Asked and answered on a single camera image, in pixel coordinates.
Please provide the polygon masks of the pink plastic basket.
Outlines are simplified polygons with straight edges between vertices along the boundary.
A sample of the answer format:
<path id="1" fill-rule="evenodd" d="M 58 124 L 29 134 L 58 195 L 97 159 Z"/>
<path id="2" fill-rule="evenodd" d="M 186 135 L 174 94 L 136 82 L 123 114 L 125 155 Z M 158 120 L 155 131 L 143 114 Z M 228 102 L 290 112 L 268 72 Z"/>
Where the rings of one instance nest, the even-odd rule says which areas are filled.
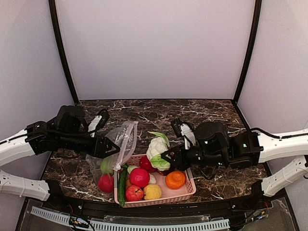
<path id="1" fill-rule="evenodd" d="M 146 154 L 135 154 L 130 157 L 127 161 L 127 165 L 135 165 L 139 166 L 140 159 L 146 156 Z M 140 200 L 135 202 L 126 202 L 124 208 L 130 207 L 143 207 L 143 206 L 151 206 L 151 205 L 163 205 L 170 204 L 173 202 L 179 202 L 190 199 L 190 197 L 196 192 L 196 186 L 194 183 L 193 175 L 191 169 L 188 168 L 184 171 L 186 181 L 185 184 L 177 189 L 172 190 L 169 189 L 165 183 L 166 176 L 160 175 L 158 172 L 154 172 L 153 175 L 156 179 L 156 183 L 162 189 L 162 198 L 156 200 Z M 119 204 L 118 201 L 118 182 L 119 182 L 119 173 L 114 171 L 114 201 Z"/>

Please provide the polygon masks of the yellow fruit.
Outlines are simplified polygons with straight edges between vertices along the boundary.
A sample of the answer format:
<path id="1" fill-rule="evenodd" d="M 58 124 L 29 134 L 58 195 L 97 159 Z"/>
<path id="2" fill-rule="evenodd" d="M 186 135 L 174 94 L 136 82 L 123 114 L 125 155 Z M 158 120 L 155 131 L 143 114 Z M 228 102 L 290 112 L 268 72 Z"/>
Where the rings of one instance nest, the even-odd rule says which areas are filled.
<path id="1" fill-rule="evenodd" d="M 156 200 L 162 197 L 162 189 L 157 184 L 149 184 L 143 189 L 144 200 Z"/>

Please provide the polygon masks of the pale green cabbage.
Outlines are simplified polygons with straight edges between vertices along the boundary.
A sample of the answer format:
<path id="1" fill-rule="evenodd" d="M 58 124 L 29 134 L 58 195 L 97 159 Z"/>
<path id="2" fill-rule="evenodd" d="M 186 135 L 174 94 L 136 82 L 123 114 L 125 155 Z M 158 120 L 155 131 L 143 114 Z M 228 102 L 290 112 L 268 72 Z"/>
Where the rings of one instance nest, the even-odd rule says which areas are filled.
<path id="1" fill-rule="evenodd" d="M 151 139 L 148 146 L 146 152 L 147 159 L 153 168 L 159 171 L 169 170 L 171 164 L 161 157 L 161 154 L 168 151 L 170 147 L 168 137 L 160 132 L 149 131 L 148 133 L 155 135 L 155 138 Z"/>

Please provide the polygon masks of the clear zip top bag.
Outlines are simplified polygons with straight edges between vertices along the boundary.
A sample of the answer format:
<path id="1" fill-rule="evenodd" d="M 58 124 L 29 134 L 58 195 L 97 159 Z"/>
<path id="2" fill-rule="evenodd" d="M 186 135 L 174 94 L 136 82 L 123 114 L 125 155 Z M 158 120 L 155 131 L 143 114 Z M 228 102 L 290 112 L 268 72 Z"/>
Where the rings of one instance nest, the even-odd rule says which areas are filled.
<path id="1" fill-rule="evenodd" d="M 107 137 L 120 147 L 120 152 L 112 156 L 117 156 L 117 163 L 114 171 L 119 172 L 122 166 L 133 155 L 137 145 L 137 121 L 125 121 L 121 126 L 107 133 Z M 86 155 L 86 162 L 89 165 L 90 172 L 95 183 L 98 186 L 98 181 L 103 175 L 100 169 L 102 158 Z"/>

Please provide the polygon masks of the black frame post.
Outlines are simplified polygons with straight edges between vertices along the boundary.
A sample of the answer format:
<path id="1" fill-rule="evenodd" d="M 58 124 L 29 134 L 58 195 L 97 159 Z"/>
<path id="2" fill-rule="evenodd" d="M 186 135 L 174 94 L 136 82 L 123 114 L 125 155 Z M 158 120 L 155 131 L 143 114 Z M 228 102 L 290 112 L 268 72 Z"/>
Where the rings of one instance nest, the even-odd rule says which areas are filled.
<path id="1" fill-rule="evenodd" d="M 251 57 L 253 54 L 253 49 L 255 45 L 255 40 L 257 37 L 257 30 L 258 30 L 258 25 L 259 25 L 259 19 L 260 19 L 260 14 L 261 14 L 261 6 L 262 6 L 262 0 L 255 0 L 255 5 L 254 5 L 254 12 L 253 12 L 253 18 L 252 18 L 252 24 L 251 24 L 251 29 L 250 29 L 250 34 L 249 34 L 249 39 L 248 39 L 248 44 L 247 44 L 247 49 L 243 61 L 243 66 L 241 69 L 239 81 L 237 84 L 237 88 L 233 97 L 233 104 L 236 106 L 239 102 L 245 79 L 247 76 L 247 72 L 249 69 Z"/>
<path id="2" fill-rule="evenodd" d="M 49 0 L 48 3 L 49 3 L 49 10 L 50 10 L 50 15 L 51 15 L 51 23 L 53 27 L 54 37 L 56 40 L 56 45 L 57 45 L 60 61 L 62 64 L 64 76 L 65 76 L 66 83 L 69 88 L 70 95 L 74 102 L 74 105 L 77 105 L 79 103 L 79 98 L 77 96 L 77 91 L 73 83 L 73 78 L 70 72 L 68 60 L 67 60 L 65 49 L 64 49 L 64 44 L 62 40 L 62 34 L 61 34 L 60 24 L 59 24 L 59 19 L 58 19 L 56 1 Z"/>

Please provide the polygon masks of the orange fruit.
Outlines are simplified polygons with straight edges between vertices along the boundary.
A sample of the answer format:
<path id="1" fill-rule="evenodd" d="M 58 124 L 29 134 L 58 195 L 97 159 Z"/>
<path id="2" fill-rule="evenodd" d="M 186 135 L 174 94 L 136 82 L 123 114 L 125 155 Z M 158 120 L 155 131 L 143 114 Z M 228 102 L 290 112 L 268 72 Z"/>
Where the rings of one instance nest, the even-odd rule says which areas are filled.
<path id="1" fill-rule="evenodd" d="M 181 188 L 185 184 L 185 182 L 185 174 L 180 171 L 173 171 L 169 173 L 165 178 L 166 186 L 172 190 L 177 190 Z"/>

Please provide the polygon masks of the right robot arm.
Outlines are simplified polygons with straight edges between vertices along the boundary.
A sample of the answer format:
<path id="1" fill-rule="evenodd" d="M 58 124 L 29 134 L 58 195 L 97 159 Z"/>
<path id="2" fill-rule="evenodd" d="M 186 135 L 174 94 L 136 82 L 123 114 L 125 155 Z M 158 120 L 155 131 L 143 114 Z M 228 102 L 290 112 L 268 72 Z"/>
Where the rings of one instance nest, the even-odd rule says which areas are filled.
<path id="1" fill-rule="evenodd" d="M 230 137 L 220 122 L 204 122 L 194 130 L 179 119 L 171 122 L 184 144 L 161 154 L 178 170 L 192 165 L 244 169 L 269 160 L 293 156 L 294 160 L 275 174 L 255 182 L 252 195 L 272 197 L 308 173 L 308 131 L 270 134 L 252 128 Z"/>

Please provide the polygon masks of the red apple front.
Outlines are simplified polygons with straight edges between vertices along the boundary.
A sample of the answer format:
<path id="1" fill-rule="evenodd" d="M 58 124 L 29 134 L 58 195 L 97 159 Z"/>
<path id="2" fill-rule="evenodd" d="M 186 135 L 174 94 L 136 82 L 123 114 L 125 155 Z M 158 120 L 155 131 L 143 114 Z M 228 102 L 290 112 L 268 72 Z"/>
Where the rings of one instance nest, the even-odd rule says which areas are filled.
<path id="1" fill-rule="evenodd" d="M 144 192 L 139 186 L 131 185 L 127 188 L 125 196 L 128 202 L 140 201 L 144 197 Z"/>

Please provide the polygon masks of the black left frame post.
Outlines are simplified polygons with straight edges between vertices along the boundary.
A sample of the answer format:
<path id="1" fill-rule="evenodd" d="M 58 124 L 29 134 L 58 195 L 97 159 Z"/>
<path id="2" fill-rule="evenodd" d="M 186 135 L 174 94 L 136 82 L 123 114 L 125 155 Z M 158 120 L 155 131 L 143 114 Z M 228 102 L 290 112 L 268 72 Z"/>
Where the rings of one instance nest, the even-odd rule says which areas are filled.
<path id="1" fill-rule="evenodd" d="M 61 34 L 60 24 L 59 24 L 59 19 L 58 19 L 56 1 L 49 0 L 48 3 L 49 3 L 49 10 L 50 10 L 50 15 L 51 15 L 51 23 L 53 27 L 54 37 L 56 40 L 56 45 L 57 45 L 60 61 L 62 64 L 64 76 L 65 76 L 66 83 L 69 88 L 70 95 L 74 102 L 74 105 L 77 105 L 79 103 L 79 98 L 77 96 L 77 91 L 73 83 L 73 78 L 70 72 L 68 60 L 67 60 L 65 49 L 64 49 L 64 44 L 62 40 L 62 34 Z"/>

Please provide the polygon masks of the white radish vegetable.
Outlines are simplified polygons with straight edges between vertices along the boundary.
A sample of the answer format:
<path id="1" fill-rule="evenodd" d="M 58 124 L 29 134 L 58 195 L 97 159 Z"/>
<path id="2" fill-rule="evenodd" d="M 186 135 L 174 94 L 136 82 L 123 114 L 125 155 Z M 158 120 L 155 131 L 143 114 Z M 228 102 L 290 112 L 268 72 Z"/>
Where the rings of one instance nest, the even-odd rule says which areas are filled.
<path id="1" fill-rule="evenodd" d="M 149 174 L 150 176 L 150 180 L 149 180 L 149 184 L 156 184 L 156 178 L 154 175 L 152 174 Z"/>

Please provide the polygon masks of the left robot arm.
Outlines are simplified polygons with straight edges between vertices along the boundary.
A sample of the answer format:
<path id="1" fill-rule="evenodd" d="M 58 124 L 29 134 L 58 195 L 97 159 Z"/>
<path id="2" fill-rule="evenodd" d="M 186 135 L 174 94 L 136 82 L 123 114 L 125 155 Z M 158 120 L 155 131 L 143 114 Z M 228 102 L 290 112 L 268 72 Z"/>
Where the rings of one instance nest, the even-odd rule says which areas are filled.
<path id="1" fill-rule="evenodd" d="M 97 158 L 116 154 L 120 148 L 114 142 L 95 134 L 104 127 L 109 117 L 108 111 L 102 109 L 88 124 L 81 108 L 63 105 L 57 116 L 48 122 L 38 121 L 2 140 L 0 164 L 3 166 L 18 159 L 60 149 L 87 153 Z M 54 180 L 31 180 L 4 171 L 0 172 L 0 191 L 41 201 L 63 195 L 59 183 Z"/>

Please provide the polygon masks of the red ball fruit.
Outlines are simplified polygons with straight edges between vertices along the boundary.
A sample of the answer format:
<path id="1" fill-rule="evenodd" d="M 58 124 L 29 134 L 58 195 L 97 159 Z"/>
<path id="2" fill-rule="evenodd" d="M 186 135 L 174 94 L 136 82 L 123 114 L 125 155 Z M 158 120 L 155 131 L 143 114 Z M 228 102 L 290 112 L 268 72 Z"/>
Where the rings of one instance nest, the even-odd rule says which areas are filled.
<path id="1" fill-rule="evenodd" d="M 102 175 L 98 181 L 98 187 L 103 193 L 111 193 L 114 190 L 114 178 L 111 175 Z"/>

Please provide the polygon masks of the green cucumber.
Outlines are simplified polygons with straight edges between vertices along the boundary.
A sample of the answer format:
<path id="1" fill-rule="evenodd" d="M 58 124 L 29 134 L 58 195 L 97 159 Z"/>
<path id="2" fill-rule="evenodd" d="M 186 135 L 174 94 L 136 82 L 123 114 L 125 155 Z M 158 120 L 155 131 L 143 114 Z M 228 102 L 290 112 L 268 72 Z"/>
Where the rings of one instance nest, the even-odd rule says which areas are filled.
<path id="1" fill-rule="evenodd" d="M 122 171 L 120 172 L 118 180 L 118 202 L 121 207 L 125 206 L 125 188 L 126 188 L 127 173 L 128 173 L 128 165 L 124 164 L 122 166 Z"/>

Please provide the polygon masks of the black front rail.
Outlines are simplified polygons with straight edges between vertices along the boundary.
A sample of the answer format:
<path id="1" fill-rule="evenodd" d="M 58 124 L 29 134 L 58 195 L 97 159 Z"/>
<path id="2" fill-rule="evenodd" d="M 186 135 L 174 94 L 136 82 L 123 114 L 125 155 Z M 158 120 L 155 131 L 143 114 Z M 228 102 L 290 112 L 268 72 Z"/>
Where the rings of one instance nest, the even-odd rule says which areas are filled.
<path id="1" fill-rule="evenodd" d="M 104 218 L 107 215 L 138 218 L 210 215 L 213 218 L 232 218 L 240 217 L 244 212 L 255 211 L 263 205 L 264 203 L 261 199 L 256 199 L 250 195 L 220 201 L 152 205 L 133 208 L 123 208 L 116 203 L 90 201 L 66 196 L 43 203 L 44 207 L 61 212 L 73 212 L 74 215 L 87 218 Z"/>

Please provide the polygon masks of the green apple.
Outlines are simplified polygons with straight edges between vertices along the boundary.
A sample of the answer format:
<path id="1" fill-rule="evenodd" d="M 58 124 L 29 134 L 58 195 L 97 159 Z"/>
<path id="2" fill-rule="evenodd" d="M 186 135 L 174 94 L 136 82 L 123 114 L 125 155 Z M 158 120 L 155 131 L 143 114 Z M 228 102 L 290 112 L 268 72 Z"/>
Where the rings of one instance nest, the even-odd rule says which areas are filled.
<path id="1" fill-rule="evenodd" d="M 114 167 L 117 163 L 117 156 L 109 156 L 102 160 L 100 169 L 103 175 L 114 175 Z"/>

